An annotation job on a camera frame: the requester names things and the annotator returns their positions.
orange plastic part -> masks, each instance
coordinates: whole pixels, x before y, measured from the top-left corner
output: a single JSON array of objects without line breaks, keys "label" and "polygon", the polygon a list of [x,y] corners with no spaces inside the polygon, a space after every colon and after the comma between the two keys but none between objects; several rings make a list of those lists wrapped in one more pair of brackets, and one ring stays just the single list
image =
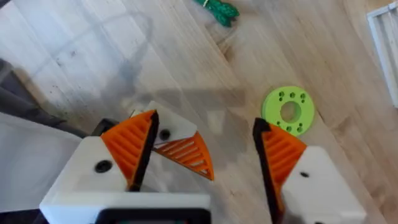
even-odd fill
[{"label": "orange plastic part", "polygon": [[278,208],[283,212],[282,185],[307,145],[273,124],[270,124],[270,127],[271,132],[262,133],[262,141],[264,142],[269,172],[277,196]]},{"label": "orange plastic part", "polygon": [[169,142],[156,152],[207,179],[214,180],[210,154],[198,132],[191,138]]},{"label": "orange plastic part", "polygon": [[155,113],[155,110],[152,110],[134,116],[101,135],[113,159],[124,174],[128,188],[136,184],[136,174],[143,154],[145,153],[149,159],[148,154],[152,147],[145,149],[145,146],[148,138],[154,140],[154,137],[150,136],[150,128],[153,122],[152,115]]}]

green ring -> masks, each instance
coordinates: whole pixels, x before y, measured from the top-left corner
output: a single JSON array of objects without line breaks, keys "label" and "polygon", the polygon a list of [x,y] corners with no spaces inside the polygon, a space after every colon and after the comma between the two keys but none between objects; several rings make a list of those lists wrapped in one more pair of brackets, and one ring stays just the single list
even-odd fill
[{"label": "green ring", "polygon": [[[285,103],[294,102],[297,105],[294,118],[286,122],[280,111]],[[311,96],[297,86],[283,86],[267,95],[262,104],[261,116],[266,121],[279,126],[293,136],[306,132],[313,121],[315,107]]]}]

wooden surface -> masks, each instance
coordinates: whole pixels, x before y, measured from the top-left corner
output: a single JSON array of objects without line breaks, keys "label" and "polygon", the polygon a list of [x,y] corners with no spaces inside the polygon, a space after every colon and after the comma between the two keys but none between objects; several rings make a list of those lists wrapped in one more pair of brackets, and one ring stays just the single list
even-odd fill
[{"label": "wooden surface", "polygon": [[210,194],[215,223],[271,223],[251,128],[268,92],[301,86],[317,107],[301,139],[328,150],[369,223],[397,223],[398,114],[366,20],[390,1],[230,2],[232,29],[192,0],[13,0],[0,10],[0,57],[84,130],[150,100],[196,123],[216,180],[154,155],[146,182]]}]

green cord bundle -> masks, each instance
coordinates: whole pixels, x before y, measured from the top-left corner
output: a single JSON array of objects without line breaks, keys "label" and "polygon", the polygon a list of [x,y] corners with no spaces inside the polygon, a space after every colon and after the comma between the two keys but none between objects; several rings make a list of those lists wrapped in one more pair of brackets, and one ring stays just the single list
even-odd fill
[{"label": "green cord bundle", "polygon": [[195,0],[213,13],[216,20],[226,27],[231,27],[231,21],[239,16],[239,11],[230,3],[220,0]]}]

black edge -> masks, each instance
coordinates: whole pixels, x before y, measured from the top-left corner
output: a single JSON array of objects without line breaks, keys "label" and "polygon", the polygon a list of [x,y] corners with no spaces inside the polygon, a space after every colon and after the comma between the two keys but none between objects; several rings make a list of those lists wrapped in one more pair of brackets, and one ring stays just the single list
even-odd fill
[{"label": "black edge", "polygon": [[154,148],[154,143],[157,136],[157,130],[159,128],[159,115],[155,111],[150,118],[152,120],[152,124],[150,125],[148,136],[145,141],[144,149],[141,155],[141,160],[138,163],[136,176],[134,177],[132,185],[129,188],[130,192],[138,192],[140,190],[142,181],[144,180],[145,171],[149,163],[150,153]]},{"label": "black edge", "polygon": [[107,208],[98,214],[95,224],[138,220],[183,220],[188,224],[211,224],[211,213],[203,208]]},{"label": "black edge", "polygon": [[259,154],[260,158],[262,178],[264,179],[264,187],[266,189],[267,201],[272,223],[277,224],[278,221],[282,218],[282,214],[279,212],[278,209],[276,192],[274,185],[272,184],[265,147],[262,141],[262,133],[268,131],[271,131],[269,123],[262,118],[256,118],[253,127],[253,138],[254,143],[256,144],[257,153]]}]

